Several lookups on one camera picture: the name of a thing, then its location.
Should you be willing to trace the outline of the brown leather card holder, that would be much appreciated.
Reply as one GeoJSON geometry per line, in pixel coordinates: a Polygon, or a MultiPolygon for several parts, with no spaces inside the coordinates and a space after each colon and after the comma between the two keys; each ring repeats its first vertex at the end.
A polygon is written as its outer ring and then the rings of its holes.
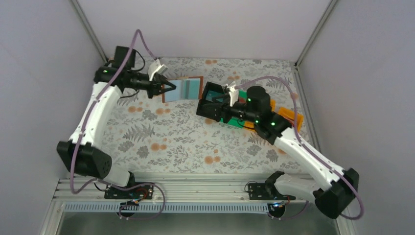
{"type": "Polygon", "coordinates": [[[162,94],[162,102],[168,103],[179,100],[199,100],[203,93],[203,76],[181,77],[169,82],[176,86],[172,91],[162,94]]]}

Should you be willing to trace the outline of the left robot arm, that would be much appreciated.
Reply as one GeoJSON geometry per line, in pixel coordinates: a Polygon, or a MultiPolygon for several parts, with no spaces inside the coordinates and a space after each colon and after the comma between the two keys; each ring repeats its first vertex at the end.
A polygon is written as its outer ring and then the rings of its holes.
{"type": "Polygon", "coordinates": [[[101,148],[110,114],[125,89],[146,91],[148,98],[152,98],[176,88],[163,75],[167,66],[159,58],[149,65],[146,73],[134,70],[136,52],[128,47],[116,47],[114,59],[95,72],[89,103],[75,131],[68,141],[57,144],[58,155],[72,183],[76,174],[90,176],[116,185],[123,198],[132,197],[137,186],[133,173],[115,166],[112,157],[101,148]]]}

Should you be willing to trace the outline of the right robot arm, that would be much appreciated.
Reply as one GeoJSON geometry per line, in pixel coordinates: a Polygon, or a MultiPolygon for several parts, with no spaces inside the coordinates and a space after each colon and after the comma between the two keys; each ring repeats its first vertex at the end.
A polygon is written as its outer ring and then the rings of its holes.
{"type": "Polygon", "coordinates": [[[238,101],[239,91],[235,86],[223,86],[222,89],[223,102],[213,98],[216,120],[228,122],[231,118],[239,118],[253,122],[261,138],[294,158],[312,177],[305,180],[282,171],[275,172],[265,186],[270,199],[278,199],[281,195],[304,199],[314,203],[331,219],[342,216],[354,199],[362,202],[357,193],[359,173],[353,168],[345,170],[308,144],[299,135],[295,123],[272,111],[270,96],[263,87],[248,88],[245,103],[238,101]]]}

